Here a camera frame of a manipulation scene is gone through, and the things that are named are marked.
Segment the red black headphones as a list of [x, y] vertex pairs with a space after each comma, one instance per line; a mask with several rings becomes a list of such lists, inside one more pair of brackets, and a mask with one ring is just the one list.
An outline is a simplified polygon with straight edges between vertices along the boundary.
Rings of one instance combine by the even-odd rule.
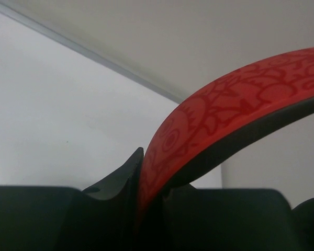
[[162, 123], [143, 160], [138, 230], [165, 231], [163, 201], [266, 135], [314, 113], [314, 48], [280, 54], [203, 87]]

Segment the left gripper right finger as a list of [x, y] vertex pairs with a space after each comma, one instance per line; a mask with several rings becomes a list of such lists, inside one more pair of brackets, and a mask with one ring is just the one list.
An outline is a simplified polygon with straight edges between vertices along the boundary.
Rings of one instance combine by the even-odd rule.
[[166, 250], [293, 250], [290, 205], [273, 189], [174, 188], [163, 201]]

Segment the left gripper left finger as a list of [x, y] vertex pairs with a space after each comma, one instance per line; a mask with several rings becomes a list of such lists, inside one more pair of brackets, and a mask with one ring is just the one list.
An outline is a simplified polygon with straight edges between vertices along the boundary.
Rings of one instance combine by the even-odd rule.
[[0, 250], [131, 250], [143, 156], [84, 190], [0, 185]]

